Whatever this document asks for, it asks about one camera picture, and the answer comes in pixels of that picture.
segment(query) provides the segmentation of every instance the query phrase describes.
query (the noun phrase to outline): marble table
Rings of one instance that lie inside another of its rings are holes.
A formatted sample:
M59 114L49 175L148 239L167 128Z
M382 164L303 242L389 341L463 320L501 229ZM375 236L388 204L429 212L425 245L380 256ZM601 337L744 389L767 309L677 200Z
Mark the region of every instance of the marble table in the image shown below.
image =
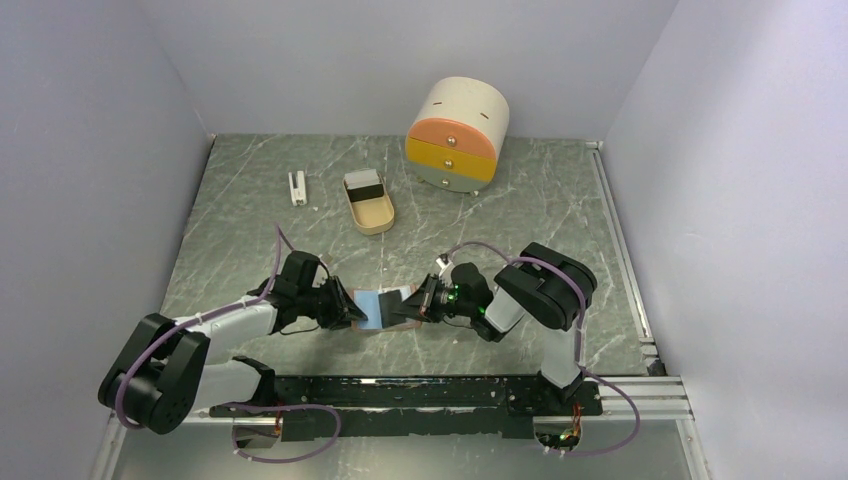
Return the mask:
M346 172L383 172L394 227L366 237L345 201ZM309 204L291 204L289 171L307 172ZM163 305L167 316L239 298L267 277L279 222L296 248L329 255L348 288L419 283L437 254L483 240L513 255L538 241L585 263L599 287L587 318L586 364L599 374L644 375L637 323L597 174L583 142L508 138L493 182L480 195L420 183L403 137L220 135L183 236ZM473 247L458 254L488 278L499 259ZM314 325L299 319L287 331ZM235 353L278 374L426 375L533 373L545 329L525 319L500 343L467 329L425 324L380 334L353 330L273 335Z

